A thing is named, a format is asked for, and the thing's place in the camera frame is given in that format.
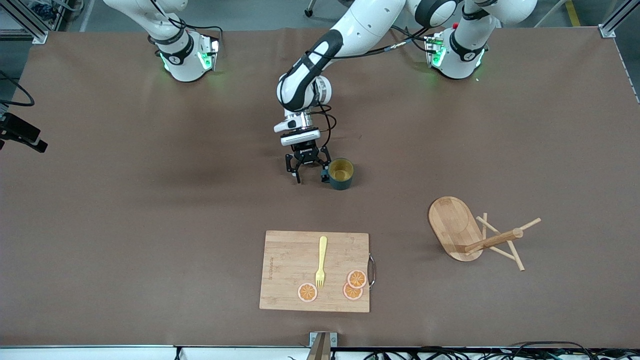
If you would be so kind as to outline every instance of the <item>metal handle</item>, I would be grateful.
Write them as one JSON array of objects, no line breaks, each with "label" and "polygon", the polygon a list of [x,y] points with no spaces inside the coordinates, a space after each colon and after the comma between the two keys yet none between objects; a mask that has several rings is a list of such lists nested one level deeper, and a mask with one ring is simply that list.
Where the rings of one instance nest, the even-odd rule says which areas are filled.
[{"label": "metal handle", "polygon": [[369,290],[371,290],[373,284],[376,283],[376,261],[373,260],[373,255],[371,255],[371,253],[369,253],[369,263],[371,264],[371,266],[367,267],[367,277],[369,278]]}]

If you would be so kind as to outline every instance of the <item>floor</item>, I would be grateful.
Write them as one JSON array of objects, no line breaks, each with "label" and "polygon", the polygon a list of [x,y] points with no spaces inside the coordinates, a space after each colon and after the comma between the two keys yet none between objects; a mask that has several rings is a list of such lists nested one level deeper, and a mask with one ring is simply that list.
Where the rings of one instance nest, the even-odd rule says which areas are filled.
[{"label": "floor", "polygon": [[[66,26],[67,31],[142,31],[135,22],[122,13],[111,9],[101,0],[85,0],[85,6],[74,20]],[[346,0],[318,0],[314,15],[308,18],[303,11],[305,0],[215,0],[193,1],[180,13],[190,24],[205,26],[215,24],[225,30],[273,30],[279,28],[329,28],[346,11],[342,4]],[[540,26],[565,27],[595,26],[620,4],[622,0],[573,0],[569,6],[562,6],[549,16]],[[517,25],[531,28],[557,3],[557,0],[538,0],[531,16]],[[10,28],[12,24],[0,12],[0,27]],[[396,24],[418,27],[403,12]],[[617,30],[617,43],[627,66],[630,79],[640,84],[640,10],[632,14]],[[19,78],[31,43],[27,41],[0,41],[0,70],[13,78]],[[0,99],[10,99],[15,87],[6,80],[0,80]]]}]

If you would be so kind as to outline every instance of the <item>wooden peg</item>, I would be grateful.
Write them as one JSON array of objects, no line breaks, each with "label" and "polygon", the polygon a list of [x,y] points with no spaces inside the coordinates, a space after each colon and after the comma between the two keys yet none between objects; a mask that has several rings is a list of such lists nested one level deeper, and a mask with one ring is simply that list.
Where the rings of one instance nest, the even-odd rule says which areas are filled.
[{"label": "wooden peg", "polygon": [[493,247],[492,246],[492,247],[489,248],[489,250],[493,250],[493,251],[497,252],[498,254],[500,254],[500,255],[502,255],[502,256],[504,256],[506,258],[509,258],[509,259],[511,259],[513,261],[516,261],[516,258],[514,258],[513,255],[511,255],[510,253],[508,253],[506,251],[502,251],[502,250],[498,249],[497,247]]},{"label": "wooden peg", "polygon": [[532,227],[533,225],[536,225],[537,223],[539,223],[541,221],[542,221],[541,218],[537,218],[536,220],[533,220],[532,222],[528,222],[528,223],[524,224],[523,226],[520,226],[520,228],[522,230],[526,230],[526,229]]},{"label": "wooden peg", "polygon": [[500,234],[500,231],[498,231],[496,228],[491,226],[491,224],[489,224],[485,219],[483,219],[481,217],[476,217],[476,220],[480,221],[480,223],[482,223],[484,226],[486,226],[489,229],[491,229],[491,231],[493,231],[496,235]]},{"label": "wooden peg", "polygon": [[[486,221],[487,219],[487,213],[483,213],[482,214],[482,219],[484,220],[484,222],[482,223],[482,240],[486,239],[486,225],[485,223],[488,224],[488,222]],[[498,254],[502,255],[502,256],[506,256],[507,258],[515,261],[515,258],[513,257],[513,255],[509,254],[506,251],[502,251],[500,249],[498,249],[497,247],[490,247],[489,250],[493,250],[495,252],[497,252]]]},{"label": "wooden peg", "polygon": [[524,265],[522,264],[522,260],[520,260],[516,245],[513,245],[513,241],[507,241],[507,244],[509,244],[509,249],[511,249],[511,253],[513,254],[513,261],[518,265],[518,270],[524,271]]},{"label": "wooden peg", "polygon": [[[488,214],[487,213],[482,213],[482,219],[484,220],[484,222],[486,222]],[[483,223],[482,224],[482,240],[486,239],[486,225]]]},{"label": "wooden peg", "polygon": [[519,239],[524,235],[521,228],[516,227],[515,229],[508,231],[506,233],[502,233],[500,235],[492,236],[488,239],[481,240],[477,243],[473,243],[471,245],[467,245],[464,248],[464,251],[469,254],[470,252],[476,252],[481,249],[486,249],[488,247],[496,246],[498,244],[504,243],[508,240]]}]

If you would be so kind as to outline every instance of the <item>wooden cutting board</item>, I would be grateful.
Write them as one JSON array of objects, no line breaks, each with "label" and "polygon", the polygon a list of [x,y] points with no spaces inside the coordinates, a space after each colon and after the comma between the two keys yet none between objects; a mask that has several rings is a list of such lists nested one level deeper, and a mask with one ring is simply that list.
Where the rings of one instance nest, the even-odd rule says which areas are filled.
[{"label": "wooden cutting board", "polygon": [[[298,298],[298,288],[305,282],[316,283],[319,242],[323,235],[327,237],[324,286],[314,301],[303,302]],[[364,293],[358,300],[349,300],[342,294],[347,274],[352,270],[366,273],[368,264],[369,234],[267,231],[260,308],[368,313],[368,286],[363,288]]]},{"label": "wooden cutting board", "polygon": [[429,208],[429,223],[442,247],[459,261],[477,259],[482,250],[467,254],[466,245],[482,240],[482,234],[469,207],[453,196],[441,197]]}]

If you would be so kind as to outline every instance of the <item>robotic arm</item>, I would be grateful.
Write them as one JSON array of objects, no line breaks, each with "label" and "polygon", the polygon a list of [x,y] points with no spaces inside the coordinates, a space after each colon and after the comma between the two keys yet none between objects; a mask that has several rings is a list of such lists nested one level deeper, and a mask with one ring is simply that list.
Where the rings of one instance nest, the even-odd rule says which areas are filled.
[{"label": "robotic arm", "polygon": [[448,20],[457,4],[457,0],[356,0],[329,32],[280,77],[276,88],[280,104],[296,113],[328,103],[331,84],[320,75],[322,71],[340,58],[366,53],[391,28],[403,7],[429,29]]},{"label": "robotic arm", "polygon": [[218,39],[187,30],[178,18],[188,0],[104,0],[142,26],[160,49],[164,68],[179,81],[194,81],[212,70]]},{"label": "robotic arm", "polygon": [[480,66],[486,41],[499,21],[518,24],[536,7],[538,0],[465,0],[462,19],[456,29],[434,36],[442,44],[428,44],[428,63],[444,76],[467,78]]},{"label": "robotic arm", "polygon": [[[328,104],[332,95],[329,80],[322,72],[332,63],[350,57],[359,57],[376,45],[391,28],[403,7],[425,28],[442,25],[451,17],[457,0],[355,0],[340,20],[325,33],[309,51],[280,77],[276,94],[285,109],[285,119],[274,126],[283,146],[290,145],[293,154],[285,156],[287,171],[300,183],[298,169],[302,164],[318,163],[323,167],[321,179],[328,181],[331,162],[326,146],[320,149],[316,139],[320,130],[313,125],[310,109]],[[410,38],[388,46],[380,52],[390,51],[412,41]],[[323,152],[326,160],[318,155]]]}]

